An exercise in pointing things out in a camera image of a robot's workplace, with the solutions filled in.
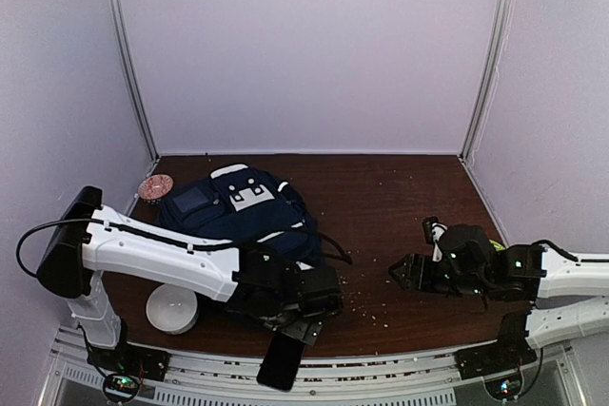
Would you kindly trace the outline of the navy blue student backpack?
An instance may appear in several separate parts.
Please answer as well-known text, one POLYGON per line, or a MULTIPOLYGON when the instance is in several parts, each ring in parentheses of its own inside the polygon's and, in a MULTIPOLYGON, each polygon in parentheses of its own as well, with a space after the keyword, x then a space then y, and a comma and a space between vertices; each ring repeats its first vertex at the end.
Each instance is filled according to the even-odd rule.
POLYGON ((327 259, 353 262, 319 231, 304 198, 287 180, 247 164, 216 169, 171 190, 160 201, 156 224, 202 239, 263 243, 311 266, 327 259))

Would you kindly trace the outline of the white ceramic bowl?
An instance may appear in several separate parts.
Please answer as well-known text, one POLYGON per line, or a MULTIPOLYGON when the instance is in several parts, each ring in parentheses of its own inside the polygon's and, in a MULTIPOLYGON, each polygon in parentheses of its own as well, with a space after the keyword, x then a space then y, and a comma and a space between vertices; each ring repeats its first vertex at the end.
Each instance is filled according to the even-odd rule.
POLYGON ((160 285, 147 299, 146 315, 155 329, 168 335, 181 335, 189 331, 199 318, 197 296, 186 288, 160 285))

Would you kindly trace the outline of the right aluminium frame post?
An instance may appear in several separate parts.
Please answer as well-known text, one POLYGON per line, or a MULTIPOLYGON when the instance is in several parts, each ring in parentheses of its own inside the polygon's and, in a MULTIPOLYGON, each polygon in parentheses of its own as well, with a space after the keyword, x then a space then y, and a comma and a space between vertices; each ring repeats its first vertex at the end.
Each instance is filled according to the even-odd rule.
POLYGON ((475 151, 480 143, 486 117, 498 78, 499 62, 505 46, 511 21, 514 0, 497 0, 490 39, 484 60, 469 127, 463 142, 460 158, 466 166, 474 163, 475 151))

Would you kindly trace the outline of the pink patterned small bowl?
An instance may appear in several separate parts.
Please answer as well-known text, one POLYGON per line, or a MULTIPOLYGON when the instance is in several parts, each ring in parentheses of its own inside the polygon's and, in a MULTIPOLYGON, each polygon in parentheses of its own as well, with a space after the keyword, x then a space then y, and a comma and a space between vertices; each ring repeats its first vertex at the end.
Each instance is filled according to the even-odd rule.
POLYGON ((173 188, 174 181, 167 174, 155 174, 143 180, 137 189, 138 197, 145 203, 158 203, 173 188))

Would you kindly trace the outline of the aluminium frame post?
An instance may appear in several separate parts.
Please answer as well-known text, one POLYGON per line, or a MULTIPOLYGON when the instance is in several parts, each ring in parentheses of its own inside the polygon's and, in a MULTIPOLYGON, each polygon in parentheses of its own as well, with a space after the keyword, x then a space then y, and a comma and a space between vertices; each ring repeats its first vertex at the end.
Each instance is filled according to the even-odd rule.
POLYGON ((153 139, 151 126, 137 80, 132 53, 128 42, 128 30, 125 23, 122 2, 121 0, 108 0, 108 4, 118 46, 121 68, 127 85, 128 97, 134 111, 136 124, 147 150, 148 158, 152 163, 155 163, 160 159, 160 155, 153 139))
POLYGON ((460 158, 466 166, 474 163, 475 151, 480 143, 486 117, 498 78, 499 62, 505 46, 511 21, 514 0, 497 0, 490 39, 484 60, 469 127, 463 142, 460 158))

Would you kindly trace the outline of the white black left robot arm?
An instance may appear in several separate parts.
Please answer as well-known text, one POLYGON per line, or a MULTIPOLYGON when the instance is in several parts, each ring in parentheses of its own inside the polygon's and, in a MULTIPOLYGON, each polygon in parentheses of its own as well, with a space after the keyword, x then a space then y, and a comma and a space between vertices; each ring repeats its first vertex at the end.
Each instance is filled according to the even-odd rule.
POLYGON ((35 277, 66 300, 88 343, 117 372, 130 370, 137 353, 109 302, 105 272, 184 288, 308 345, 343 308, 334 268, 292 260, 271 245, 283 228, 246 241, 196 238, 121 214, 93 186, 83 187, 51 227, 35 277))

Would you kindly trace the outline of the white front rail frame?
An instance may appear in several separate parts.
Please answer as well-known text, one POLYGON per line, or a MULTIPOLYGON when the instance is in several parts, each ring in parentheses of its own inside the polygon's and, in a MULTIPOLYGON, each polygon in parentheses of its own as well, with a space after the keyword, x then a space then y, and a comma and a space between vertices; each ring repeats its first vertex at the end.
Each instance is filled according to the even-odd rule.
MULTIPOLYGON (((305 358, 290 392, 256 382, 261 358, 165 349, 164 380, 145 380, 126 405, 593 405, 567 343, 546 346, 541 371, 533 362, 497 374, 523 375, 531 390, 517 401, 496 400, 489 377, 464 379, 454 346, 383 356, 305 358)), ((82 333, 60 326, 33 405, 112 405, 103 378, 86 361, 82 333)))

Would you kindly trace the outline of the green plate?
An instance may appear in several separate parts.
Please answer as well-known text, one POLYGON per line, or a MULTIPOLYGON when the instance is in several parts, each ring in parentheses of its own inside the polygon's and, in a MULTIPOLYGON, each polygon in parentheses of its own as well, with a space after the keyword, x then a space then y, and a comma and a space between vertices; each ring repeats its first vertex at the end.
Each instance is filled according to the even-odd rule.
POLYGON ((490 240, 489 243, 491 246, 490 253, 492 256, 500 256, 505 254, 506 248, 501 243, 493 240, 490 240))

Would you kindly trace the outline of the left aluminium frame post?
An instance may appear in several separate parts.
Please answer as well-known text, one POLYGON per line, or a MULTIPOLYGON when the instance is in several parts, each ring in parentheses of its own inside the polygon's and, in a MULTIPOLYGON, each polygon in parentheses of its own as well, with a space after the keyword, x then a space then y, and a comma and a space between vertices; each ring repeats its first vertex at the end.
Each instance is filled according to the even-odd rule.
POLYGON ((122 2, 121 0, 108 0, 108 4, 118 46, 121 68, 127 85, 128 97, 134 111, 136 124, 147 150, 148 158, 152 163, 155 163, 160 159, 160 155, 153 139, 151 126, 137 80, 132 53, 128 42, 128 30, 125 23, 122 2))

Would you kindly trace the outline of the purple smartphone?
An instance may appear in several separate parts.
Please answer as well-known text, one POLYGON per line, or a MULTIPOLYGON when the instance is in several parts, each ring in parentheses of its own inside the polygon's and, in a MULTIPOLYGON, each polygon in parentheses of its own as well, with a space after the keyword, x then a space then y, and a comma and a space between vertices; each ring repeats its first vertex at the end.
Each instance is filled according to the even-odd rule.
POLYGON ((261 363, 256 380, 265 387, 289 392, 295 382, 306 344, 276 333, 261 363))

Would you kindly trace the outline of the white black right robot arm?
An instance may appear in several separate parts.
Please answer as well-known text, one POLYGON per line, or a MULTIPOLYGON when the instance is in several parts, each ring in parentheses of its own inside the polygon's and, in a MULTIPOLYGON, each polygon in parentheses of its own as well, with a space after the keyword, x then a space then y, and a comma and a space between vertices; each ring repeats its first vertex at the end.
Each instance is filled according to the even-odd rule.
POLYGON ((549 240, 499 245, 481 226, 423 221, 429 255, 409 254, 388 268, 403 290, 491 301, 525 301, 504 317, 488 348, 494 368, 509 368, 526 347, 592 336, 608 329, 608 257, 573 254, 549 240))

